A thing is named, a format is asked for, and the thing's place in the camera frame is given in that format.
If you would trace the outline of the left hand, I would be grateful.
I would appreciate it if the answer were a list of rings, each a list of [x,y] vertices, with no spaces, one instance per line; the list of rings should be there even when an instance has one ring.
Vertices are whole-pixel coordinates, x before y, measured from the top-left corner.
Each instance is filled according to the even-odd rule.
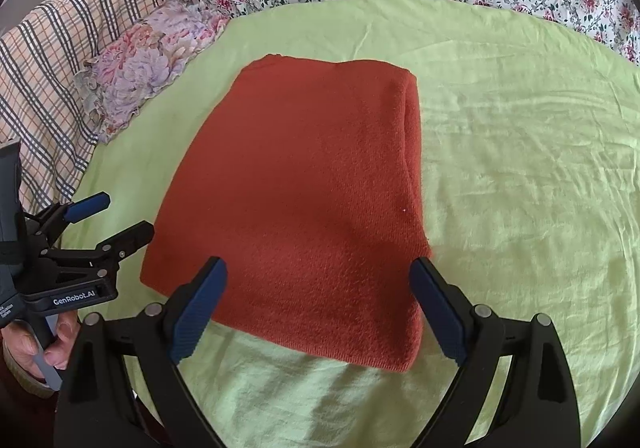
[[[56,340],[43,352],[48,366],[65,370],[80,330],[78,313],[62,312],[56,322]],[[1,330],[3,343],[17,364],[37,380],[44,380],[41,370],[35,363],[38,354],[38,342],[22,324],[14,322]]]

